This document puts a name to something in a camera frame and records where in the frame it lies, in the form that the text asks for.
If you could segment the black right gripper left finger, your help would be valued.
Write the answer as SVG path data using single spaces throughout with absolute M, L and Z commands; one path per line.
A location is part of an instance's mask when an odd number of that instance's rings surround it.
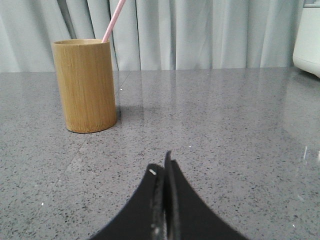
M 149 164 L 134 194 L 93 240 L 164 238 L 164 168 Z

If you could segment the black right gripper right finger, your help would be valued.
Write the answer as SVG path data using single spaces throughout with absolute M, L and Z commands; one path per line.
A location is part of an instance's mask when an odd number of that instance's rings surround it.
M 169 240 L 245 240 L 198 196 L 168 151 L 164 161 L 164 210 Z

